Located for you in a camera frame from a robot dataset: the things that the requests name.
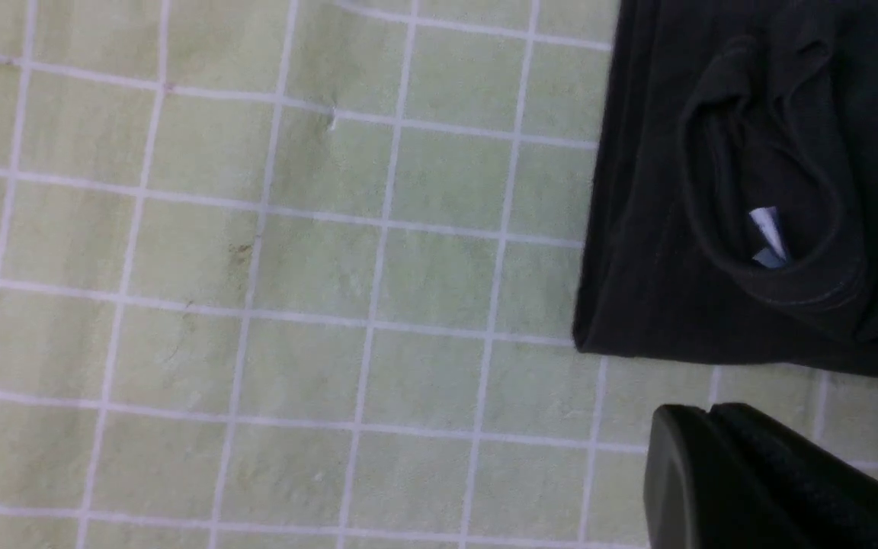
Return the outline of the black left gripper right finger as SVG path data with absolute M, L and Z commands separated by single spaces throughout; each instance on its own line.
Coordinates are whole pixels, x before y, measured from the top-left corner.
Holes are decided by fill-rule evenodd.
M 816 547 L 878 548 L 878 480 L 749 404 L 715 404 L 710 416 Z

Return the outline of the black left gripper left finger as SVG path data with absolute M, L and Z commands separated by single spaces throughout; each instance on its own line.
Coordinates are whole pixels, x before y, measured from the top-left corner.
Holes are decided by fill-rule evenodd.
M 814 548 L 707 411 L 652 414 L 643 481 L 652 548 Z

